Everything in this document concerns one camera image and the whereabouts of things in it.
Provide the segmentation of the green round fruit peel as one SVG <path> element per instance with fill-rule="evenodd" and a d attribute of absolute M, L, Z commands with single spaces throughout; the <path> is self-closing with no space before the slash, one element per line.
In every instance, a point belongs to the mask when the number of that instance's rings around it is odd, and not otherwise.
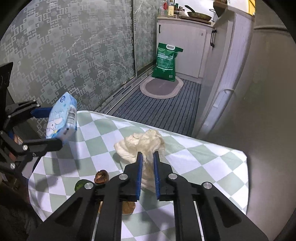
<path fill-rule="evenodd" d="M 86 179 L 81 179 L 79 180 L 76 184 L 75 184 L 75 187 L 74 187 L 74 191 L 78 191 L 80 188 L 84 187 L 84 185 L 88 183 L 88 180 Z"/>

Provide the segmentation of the blue tissue pack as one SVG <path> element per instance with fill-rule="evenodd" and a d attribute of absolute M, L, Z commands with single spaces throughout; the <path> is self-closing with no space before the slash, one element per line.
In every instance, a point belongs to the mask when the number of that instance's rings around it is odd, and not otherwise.
<path fill-rule="evenodd" d="M 46 138 L 67 142 L 77 131 L 77 100 L 65 92 L 50 111 Z"/>

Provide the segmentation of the tan walnut shell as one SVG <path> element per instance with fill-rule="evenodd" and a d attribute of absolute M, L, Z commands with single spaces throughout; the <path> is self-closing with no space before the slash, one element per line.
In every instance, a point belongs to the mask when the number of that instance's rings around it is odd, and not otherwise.
<path fill-rule="evenodd" d="M 122 214 L 128 215 L 132 214 L 135 210 L 136 203 L 130 201 L 123 201 L 122 202 Z"/>

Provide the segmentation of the cream tissue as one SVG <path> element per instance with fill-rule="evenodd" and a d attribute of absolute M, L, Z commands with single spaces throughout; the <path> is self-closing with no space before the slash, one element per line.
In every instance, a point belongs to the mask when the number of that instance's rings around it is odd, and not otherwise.
<path fill-rule="evenodd" d="M 147 130 L 145 133 L 133 133 L 114 144 L 117 154 L 125 163 L 134 163 L 138 152 L 143 155 L 142 187 L 156 192 L 154 180 L 154 152 L 164 155 L 165 141 L 157 130 Z"/>

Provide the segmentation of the white kitchen cabinet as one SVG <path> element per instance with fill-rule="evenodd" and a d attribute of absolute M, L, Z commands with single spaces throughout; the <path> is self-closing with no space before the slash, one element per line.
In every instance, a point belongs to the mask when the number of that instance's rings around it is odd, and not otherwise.
<path fill-rule="evenodd" d="M 157 43 L 182 48 L 176 75 L 199 84 L 190 134 L 205 138 L 217 125 L 238 84 L 249 52 L 254 17 L 227 7 L 213 24 L 159 17 Z"/>

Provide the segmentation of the green white checkered tablecloth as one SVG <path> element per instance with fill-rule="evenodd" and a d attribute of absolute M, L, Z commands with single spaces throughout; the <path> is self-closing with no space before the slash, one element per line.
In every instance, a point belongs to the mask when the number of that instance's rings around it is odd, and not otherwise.
<path fill-rule="evenodd" d="M 125 163 L 115 143 L 148 129 L 102 113 L 78 112 L 75 135 L 60 151 L 47 153 L 30 176 L 30 203 L 39 217 L 46 220 L 59 208 L 80 179 L 93 180 L 102 169 L 110 177 L 120 174 Z M 211 182 L 242 212 L 247 211 L 248 168 L 243 152 L 165 130 L 159 133 L 165 142 L 162 162 L 192 183 Z M 134 212 L 122 218 L 121 239 L 174 240 L 173 204 L 159 202 L 154 192 L 142 189 Z"/>

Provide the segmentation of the brown nut shell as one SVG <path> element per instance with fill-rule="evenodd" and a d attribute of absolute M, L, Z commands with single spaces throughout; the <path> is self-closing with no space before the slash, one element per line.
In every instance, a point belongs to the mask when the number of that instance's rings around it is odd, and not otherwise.
<path fill-rule="evenodd" d="M 105 184 L 109 181 L 109 173 L 106 170 L 100 170 L 95 174 L 94 183 Z"/>

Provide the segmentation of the patterned glass sliding door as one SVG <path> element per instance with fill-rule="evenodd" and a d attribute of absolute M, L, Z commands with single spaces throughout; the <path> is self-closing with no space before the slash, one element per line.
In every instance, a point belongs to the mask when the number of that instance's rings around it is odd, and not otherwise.
<path fill-rule="evenodd" d="M 156 60 L 160 1 L 31 1 L 1 38 L 14 102 L 100 108 Z"/>

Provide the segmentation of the beige refrigerator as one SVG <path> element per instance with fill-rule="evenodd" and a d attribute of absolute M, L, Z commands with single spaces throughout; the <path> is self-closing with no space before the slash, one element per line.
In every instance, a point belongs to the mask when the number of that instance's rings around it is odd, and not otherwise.
<path fill-rule="evenodd" d="M 247 156 L 247 216 L 295 240 L 295 20 L 291 1 L 223 6 L 212 31 L 193 135 Z"/>

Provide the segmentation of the dark striped floor rug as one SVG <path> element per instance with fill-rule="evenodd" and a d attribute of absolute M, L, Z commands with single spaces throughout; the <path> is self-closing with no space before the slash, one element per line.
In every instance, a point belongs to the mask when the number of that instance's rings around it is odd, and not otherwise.
<path fill-rule="evenodd" d="M 184 85 L 181 90 L 168 99 L 148 97 L 137 86 L 105 113 L 190 137 L 196 120 L 201 84 L 185 79 L 182 81 Z"/>

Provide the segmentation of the grey oval floor mat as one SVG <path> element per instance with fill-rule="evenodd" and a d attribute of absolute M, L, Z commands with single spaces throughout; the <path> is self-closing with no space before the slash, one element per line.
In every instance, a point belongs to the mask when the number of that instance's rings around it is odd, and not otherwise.
<path fill-rule="evenodd" d="M 183 87 L 184 82 L 176 76 L 174 81 L 163 80 L 149 76 L 140 84 L 140 91 L 151 98 L 169 99 L 175 97 Z"/>

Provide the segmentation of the green rice bag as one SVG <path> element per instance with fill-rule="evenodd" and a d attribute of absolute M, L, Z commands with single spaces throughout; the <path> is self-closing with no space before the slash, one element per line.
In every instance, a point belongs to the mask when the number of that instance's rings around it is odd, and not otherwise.
<path fill-rule="evenodd" d="M 156 66 L 152 73 L 152 77 L 168 81 L 175 81 L 176 57 L 178 53 L 182 52 L 182 48 L 165 43 L 158 43 Z"/>

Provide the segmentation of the condiment bottles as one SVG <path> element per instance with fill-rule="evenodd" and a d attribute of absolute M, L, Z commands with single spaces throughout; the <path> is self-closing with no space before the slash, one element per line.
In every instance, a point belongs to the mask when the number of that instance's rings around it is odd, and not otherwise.
<path fill-rule="evenodd" d="M 161 1 L 158 17 L 180 18 L 181 16 L 186 16 L 186 14 L 178 3 L 175 3 L 175 1 Z"/>

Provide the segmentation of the frying pan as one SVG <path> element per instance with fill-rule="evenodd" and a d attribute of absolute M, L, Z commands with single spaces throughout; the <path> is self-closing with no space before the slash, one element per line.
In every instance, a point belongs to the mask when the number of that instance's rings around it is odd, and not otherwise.
<path fill-rule="evenodd" d="M 195 12 L 193 8 L 191 8 L 190 6 L 188 5 L 185 5 L 185 8 L 189 9 L 190 11 L 188 12 L 188 16 L 190 18 L 196 18 L 196 19 L 201 19 L 201 20 L 205 20 L 205 21 L 210 21 L 211 20 L 211 16 L 208 16 L 208 15 L 205 15 L 205 14 L 202 14 L 202 13 L 198 13 L 198 12 Z"/>

